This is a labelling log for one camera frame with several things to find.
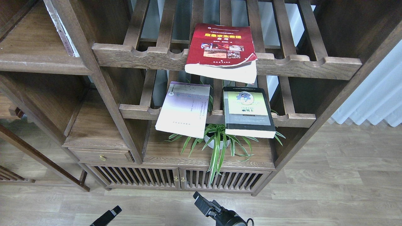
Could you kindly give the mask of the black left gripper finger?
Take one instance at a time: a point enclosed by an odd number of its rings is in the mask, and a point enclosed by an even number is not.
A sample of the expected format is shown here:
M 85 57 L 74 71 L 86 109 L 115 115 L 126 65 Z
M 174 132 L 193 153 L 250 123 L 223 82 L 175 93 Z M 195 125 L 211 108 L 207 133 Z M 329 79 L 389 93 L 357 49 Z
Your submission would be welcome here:
M 106 211 L 101 217 L 96 219 L 90 226 L 107 226 L 116 215 L 122 212 L 119 206 L 114 207 L 111 210 Z

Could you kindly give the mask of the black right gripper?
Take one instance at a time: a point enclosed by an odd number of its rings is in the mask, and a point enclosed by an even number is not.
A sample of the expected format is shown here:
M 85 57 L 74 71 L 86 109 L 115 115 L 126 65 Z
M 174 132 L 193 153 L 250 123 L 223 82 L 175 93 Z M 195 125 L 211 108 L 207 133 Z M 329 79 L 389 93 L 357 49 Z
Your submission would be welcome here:
M 203 215 L 213 218 L 216 226 L 247 226 L 247 222 L 238 216 L 235 211 L 222 208 L 217 201 L 208 201 L 197 191 L 194 193 L 193 198 L 195 199 L 195 206 Z

